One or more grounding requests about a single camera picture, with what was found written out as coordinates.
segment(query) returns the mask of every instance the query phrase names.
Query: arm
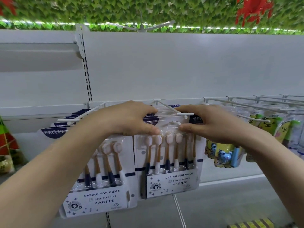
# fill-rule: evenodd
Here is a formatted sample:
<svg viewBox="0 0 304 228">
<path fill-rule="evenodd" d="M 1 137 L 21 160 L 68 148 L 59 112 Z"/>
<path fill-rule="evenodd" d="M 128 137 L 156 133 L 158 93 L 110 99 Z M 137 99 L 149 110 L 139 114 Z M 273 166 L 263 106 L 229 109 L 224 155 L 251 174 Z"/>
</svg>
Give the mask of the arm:
<svg viewBox="0 0 304 228">
<path fill-rule="evenodd" d="M 249 150 L 296 224 L 304 227 L 304 161 L 301 158 L 268 132 L 245 123 L 220 106 L 185 105 L 176 109 L 193 112 L 204 122 L 203 125 L 182 124 L 181 131 Z"/>
<path fill-rule="evenodd" d="M 46 226 L 97 147 L 111 134 L 159 134 L 142 120 L 156 112 L 129 101 L 86 116 L 0 186 L 1 227 Z"/>
</svg>

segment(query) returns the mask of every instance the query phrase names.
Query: white label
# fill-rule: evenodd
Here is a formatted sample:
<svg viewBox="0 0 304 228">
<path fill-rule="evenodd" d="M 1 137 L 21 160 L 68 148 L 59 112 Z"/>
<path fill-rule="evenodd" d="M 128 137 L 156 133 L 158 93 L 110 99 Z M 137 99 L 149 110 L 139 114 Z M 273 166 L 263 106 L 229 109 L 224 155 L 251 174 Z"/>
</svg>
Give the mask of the white label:
<svg viewBox="0 0 304 228">
<path fill-rule="evenodd" d="M 197 169 L 149 175 L 147 198 L 194 190 L 198 187 Z"/>
<path fill-rule="evenodd" d="M 123 185 L 73 192 L 68 194 L 63 207 L 67 217 L 124 209 L 127 208 L 127 192 Z"/>
</svg>

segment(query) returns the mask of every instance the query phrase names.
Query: person's left hand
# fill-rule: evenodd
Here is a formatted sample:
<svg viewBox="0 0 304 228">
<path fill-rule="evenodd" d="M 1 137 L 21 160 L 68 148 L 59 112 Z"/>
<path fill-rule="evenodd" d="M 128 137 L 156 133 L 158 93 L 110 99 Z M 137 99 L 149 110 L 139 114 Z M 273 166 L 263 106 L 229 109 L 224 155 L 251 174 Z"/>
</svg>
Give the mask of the person's left hand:
<svg viewBox="0 0 304 228">
<path fill-rule="evenodd" d="M 100 130 L 107 130 L 109 134 L 135 134 L 158 135 L 160 130 L 142 119 L 146 114 L 157 113 L 153 106 L 142 102 L 127 101 L 97 110 L 84 117 L 78 124 L 88 124 Z"/>
</svg>

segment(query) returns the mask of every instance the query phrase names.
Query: person's right hand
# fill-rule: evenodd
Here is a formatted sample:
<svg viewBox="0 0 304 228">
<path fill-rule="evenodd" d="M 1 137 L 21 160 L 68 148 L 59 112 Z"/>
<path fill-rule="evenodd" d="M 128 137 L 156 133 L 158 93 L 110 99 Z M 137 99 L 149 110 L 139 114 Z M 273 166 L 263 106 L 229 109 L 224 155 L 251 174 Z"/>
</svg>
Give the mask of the person's right hand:
<svg viewBox="0 0 304 228">
<path fill-rule="evenodd" d="M 251 136 L 270 134 L 244 122 L 225 111 L 219 105 L 182 105 L 176 108 L 182 113 L 190 112 L 200 116 L 204 124 L 181 124 L 180 131 L 194 133 L 213 142 L 242 146 Z"/>
</svg>

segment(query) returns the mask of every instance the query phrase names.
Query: red decoration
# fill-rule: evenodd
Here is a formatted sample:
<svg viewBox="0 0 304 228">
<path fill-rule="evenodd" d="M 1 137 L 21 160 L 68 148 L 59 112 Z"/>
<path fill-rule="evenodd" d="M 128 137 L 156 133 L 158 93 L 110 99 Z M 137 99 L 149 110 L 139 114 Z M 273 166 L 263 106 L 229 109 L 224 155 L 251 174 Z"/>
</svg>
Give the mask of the red decoration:
<svg viewBox="0 0 304 228">
<path fill-rule="evenodd" d="M 13 15 L 16 15 L 16 10 L 12 0 L 0 0 L 0 1 L 11 10 Z M 3 16 L 1 7 L 0 7 L 0 16 Z"/>
<path fill-rule="evenodd" d="M 272 7 L 273 7 L 273 1 L 267 1 L 267 0 L 244 0 L 244 5 L 241 9 L 237 12 L 237 19 L 235 20 L 235 24 L 237 25 L 239 23 L 239 17 L 241 15 L 244 15 L 242 27 L 245 26 L 245 20 L 250 15 L 251 16 L 247 21 L 248 22 L 254 22 L 257 21 L 257 24 L 260 22 L 260 13 L 262 12 L 262 15 L 265 13 L 266 10 L 269 10 L 268 12 L 268 18 L 272 15 Z"/>
</svg>

